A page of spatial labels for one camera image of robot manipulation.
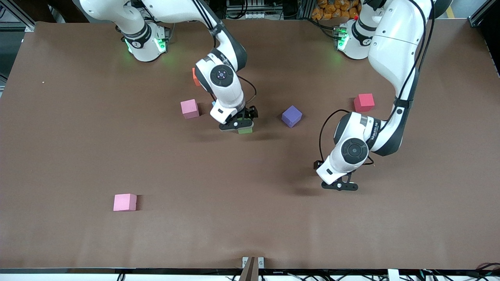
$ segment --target cable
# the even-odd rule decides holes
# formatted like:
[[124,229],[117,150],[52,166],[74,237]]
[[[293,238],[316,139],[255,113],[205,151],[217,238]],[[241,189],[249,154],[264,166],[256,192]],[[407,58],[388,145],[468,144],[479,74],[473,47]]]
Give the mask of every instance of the cable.
[[318,278],[316,278],[314,275],[309,275],[307,276],[306,278],[304,278],[304,280],[307,280],[308,278],[312,278],[314,279],[315,281],[319,281]]
[[4,6],[0,5],[0,19],[4,17],[5,15],[5,11],[7,11],[6,8],[4,8]]
[[[363,163],[363,165],[373,165],[373,164],[375,164],[375,161],[370,157],[370,155],[368,155],[368,159],[370,159],[371,163]],[[364,276],[364,275],[363,275],[363,277],[366,277],[368,279],[371,279],[371,280],[375,281],[373,278],[369,278],[369,277]]]
[[322,25],[322,24],[320,24],[320,22],[318,20],[314,21],[314,20],[312,20],[311,18],[308,18],[308,17],[301,17],[301,18],[299,18],[299,20],[306,20],[306,21],[312,23],[313,25],[319,27],[319,29],[321,30],[321,32],[323,32],[323,34],[326,35],[326,37],[328,37],[328,38],[331,38],[331,39],[341,39],[340,36],[332,36],[332,35],[328,34],[325,30],[333,31],[334,28],[330,27],[330,26]]
[[[422,46],[424,46],[424,42],[426,41],[426,33],[427,33],[426,16],[425,16],[424,12],[422,11],[422,9],[420,8],[420,6],[417,3],[415,3],[414,0],[408,0],[408,1],[410,1],[418,9],[418,11],[420,12],[420,15],[422,16],[422,22],[423,22]],[[434,28],[434,20],[432,20],[431,28]],[[427,40],[427,44],[425,45],[425,48],[420,47],[420,50],[418,50],[418,54],[416,56],[415,62],[413,63],[413,66],[411,67],[411,70],[408,73],[408,76],[406,77],[406,80],[403,83],[403,87],[401,87],[401,90],[399,91],[398,97],[401,97],[401,95],[403,94],[403,90],[405,89],[406,84],[408,83],[408,80],[410,80],[412,73],[415,71],[415,67],[417,67],[417,63],[421,57],[422,51],[425,49],[425,52],[427,52],[427,47],[429,47],[429,41],[431,40],[431,35],[432,35],[432,33],[429,32],[429,38]],[[382,128],[380,128],[380,131],[382,131],[387,126],[387,124],[389,124],[389,120],[391,120],[395,111],[396,111],[396,106],[394,106],[394,108],[392,109],[392,112],[390,113],[389,118],[387,120],[385,120],[385,123],[382,126]]]
[[328,116],[328,118],[326,118],[326,120],[324,121],[323,126],[321,126],[321,130],[319,131],[319,155],[321,155],[321,161],[325,161],[325,158],[323,158],[323,150],[321,149],[321,136],[323,135],[323,129],[325,128],[325,125],[327,124],[328,120],[330,120],[330,118],[332,118],[332,116],[338,112],[351,113],[350,111],[347,111],[345,109],[338,109],[338,110],[335,110],[332,114],[330,114],[330,116]]
[[418,65],[419,72],[420,72],[420,69],[422,68],[422,64],[424,63],[424,60],[426,58],[427,49],[429,48],[429,42],[431,42],[431,37],[433,36],[434,22],[436,21],[436,9],[434,8],[434,1],[433,0],[430,0],[430,6],[431,6],[430,12],[432,13],[432,18],[431,18],[432,21],[430,23],[429,36],[427,38],[427,43],[425,44],[425,49],[423,50],[422,59],[420,60],[420,65]]
[[[212,25],[212,21],[210,20],[209,16],[207,15],[205,9],[201,6],[201,4],[200,4],[200,2],[198,2],[198,0],[191,0],[191,1],[194,4],[194,6],[196,7],[196,9],[198,10],[198,13],[201,15],[201,17],[205,21],[206,27],[212,31],[214,29],[214,26]],[[213,37],[213,47],[215,48],[216,44],[217,44],[216,43],[216,36],[213,35],[212,37]]]
[[317,27],[324,28],[324,29],[326,29],[326,30],[334,30],[334,28],[333,28],[333,27],[331,27],[331,26],[326,26],[326,25],[322,25],[322,24],[320,24],[319,22],[316,22],[316,21],[314,21],[312,18],[309,18],[309,17],[301,17],[301,18],[298,18],[298,20],[306,20],[306,21],[308,21],[308,22],[312,23],[313,25],[315,25],[315,26],[317,26]]
[[250,86],[253,88],[253,96],[249,100],[246,101],[247,104],[251,103],[255,99],[255,97],[257,96],[257,88],[255,88],[254,84],[252,84],[252,82],[248,81],[247,79],[239,76],[238,74],[236,74],[236,76],[238,76],[238,78],[240,78],[241,80],[250,84]]
[[448,279],[448,281],[454,281],[453,279],[451,279],[451,278],[450,278],[450,277],[448,277],[447,275],[444,275],[444,274],[440,273],[439,271],[437,271],[437,270],[435,270],[435,269],[434,269],[434,271],[435,271],[437,274],[439,274],[439,275],[443,276],[444,278]]
[[[281,13],[279,14],[279,19],[278,19],[279,21],[281,21],[281,17],[283,16],[283,11],[284,11],[284,9],[283,9],[283,8],[281,8]],[[297,8],[297,12],[295,12],[294,14],[291,14],[291,15],[285,15],[285,17],[294,17],[294,16],[296,16],[298,13],[299,13],[299,9]]]
[[231,17],[231,16],[226,15],[226,17],[230,18],[232,20],[239,20],[239,19],[243,18],[244,15],[247,14],[248,8],[249,8],[249,2],[248,2],[248,0],[244,0],[244,2],[241,4],[241,11],[239,12],[239,15],[237,15],[236,17]]
[[500,263],[498,263],[498,262],[491,262],[491,263],[488,263],[488,264],[486,264],[484,266],[476,268],[475,270],[482,271],[482,270],[487,269],[487,268],[492,267],[492,266],[500,266]]

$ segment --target foam block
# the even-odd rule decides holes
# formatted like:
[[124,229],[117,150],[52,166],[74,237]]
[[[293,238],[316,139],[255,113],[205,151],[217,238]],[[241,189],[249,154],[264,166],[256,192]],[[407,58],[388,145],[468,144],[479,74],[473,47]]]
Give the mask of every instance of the foam block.
[[371,93],[360,93],[354,99],[354,110],[356,112],[368,112],[375,106],[374,97]]
[[200,81],[198,80],[198,78],[195,75],[195,68],[194,67],[192,68],[192,79],[193,79],[194,84],[196,86],[201,86]]
[[137,195],[134,194],[116,194],[114,196],[113,211],[127,212],[135,211],[137,203]]
[[288,127],[292,128],[297,124],[302,118],[302,112],[300,112],[295,106],[290,106],[283,115],[281,115],[281,120],[288,125]]
[[238,130],[238,134],[242,135],[242,134],[250,134],[252,133],[254,130],[252,128],[248,128],[248,129],[241,129],[241,130]]
[[182,101],[180,103],[180,107],[182,109],[182,114],[186,119],[200,116],[200,112],[198,112],[198,104],[196,104],[196,100],[194,99]]

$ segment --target green cube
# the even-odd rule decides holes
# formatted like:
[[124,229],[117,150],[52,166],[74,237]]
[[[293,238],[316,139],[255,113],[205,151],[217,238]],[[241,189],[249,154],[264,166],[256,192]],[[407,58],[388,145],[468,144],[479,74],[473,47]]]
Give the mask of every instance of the green cube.
[[240,135],[241,134],[250,134],[252,132],[253,132],[252,128],[238,130],[238,134],[240,134]]

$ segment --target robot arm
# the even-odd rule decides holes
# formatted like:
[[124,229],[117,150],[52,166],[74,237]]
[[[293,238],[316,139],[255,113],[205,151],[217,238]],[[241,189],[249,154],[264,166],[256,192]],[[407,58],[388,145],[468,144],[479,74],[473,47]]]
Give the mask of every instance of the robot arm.
[[[155,60],[166,51],[162,44],[165,29],[145,22],[129,0],[80,0],[83,9],[98,20],[113,21],[125,37],[130,52],[143,62]],[[219,41],[208,55],[196,63],[195,75],[203,88],[217,98],[210,115],[223,131],[253,127],[257,111],[245,108],[245,99],[236,72],[245,67],[247,52],[229,33],[204,0],[142,0],[145,8],[164,23],[200,21]],[[237,115],[241,120],[233,120]]]
[[[433,0],[414,1],[427,22]],[[409,0],[388,0],[384,10],[371,41],[368,60],[394,86],[392,113],[387,121],[356,112],[340,119],[333,137],[335,148],[316,170],[327,185],[340,187],[344,182],[338,180],[342,181],[343,176],[359,168],[369,151],[387,156],[395,153],[403,140],[418,81],[415,52],[424,25],[420,11]]]

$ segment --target white bracket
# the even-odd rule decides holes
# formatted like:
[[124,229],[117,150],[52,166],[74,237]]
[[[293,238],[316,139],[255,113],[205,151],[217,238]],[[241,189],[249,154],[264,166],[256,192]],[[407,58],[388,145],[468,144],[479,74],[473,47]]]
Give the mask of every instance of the white bracket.
[[[241,259],[241,268],[244,268],[245,265],[247,264],[247,261],[249,260],[249,257],[248,256],[244,256],[242,259]],[[264,257],[263,256],[259,256],[258,259],[258,268],[259,269],[264,269]]]
[[400,281],[400,271],[398,269],[387,269],[389,281]]

